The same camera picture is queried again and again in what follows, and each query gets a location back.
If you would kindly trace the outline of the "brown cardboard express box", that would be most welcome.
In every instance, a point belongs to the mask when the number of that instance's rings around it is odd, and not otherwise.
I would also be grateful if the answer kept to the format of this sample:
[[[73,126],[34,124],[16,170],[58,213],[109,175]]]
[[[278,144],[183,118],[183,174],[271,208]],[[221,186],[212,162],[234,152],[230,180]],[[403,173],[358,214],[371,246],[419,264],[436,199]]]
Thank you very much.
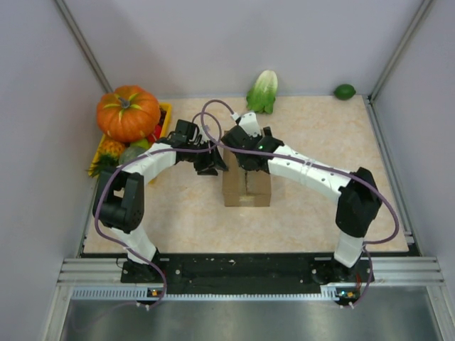
[[[228,171],[223,172],[222,194],[226,207],[269,207],[272,195],[270,174],[242,169],[234,152],[257,151],[261,136],[248,136],[240,127],[226,131],[222,137],[223,160]]]

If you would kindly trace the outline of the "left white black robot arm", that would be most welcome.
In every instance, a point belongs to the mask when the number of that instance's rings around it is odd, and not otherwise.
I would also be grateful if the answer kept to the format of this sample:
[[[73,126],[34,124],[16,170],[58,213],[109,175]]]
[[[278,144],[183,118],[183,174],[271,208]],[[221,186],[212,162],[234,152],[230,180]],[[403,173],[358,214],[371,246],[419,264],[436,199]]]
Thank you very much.
[[[128,261],[145,281],[164,276],[158,262],[159,251],[142,226],[145,187],[162,171],[181,161],[192,163],[199,175],[226,171],[228,168],[216,145],[223,130],[220,124],[217,126],[218,135],[210,137],[205,124],[180,119],[176,128],[150,149],[99,175],[92,208],[95,230],[127,251]]]

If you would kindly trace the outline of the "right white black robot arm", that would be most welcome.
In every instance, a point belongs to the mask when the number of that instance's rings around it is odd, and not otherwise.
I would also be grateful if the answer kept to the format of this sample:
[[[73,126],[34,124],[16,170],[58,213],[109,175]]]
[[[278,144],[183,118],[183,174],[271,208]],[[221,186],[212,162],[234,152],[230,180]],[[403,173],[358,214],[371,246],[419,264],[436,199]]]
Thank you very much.
[[[266,129],[258,136],[248,135],[234,126],[221,138],[234,153],[239,166],[246,171],[288,178],[326,196],[336,204],[336,226],[341,231],[331,264],[333,275],[348,281],[358,272],[357,261],[371,222],[376,218],[382,200],[373,174],[360,167],[347,173],[312,161],[296,152]]]

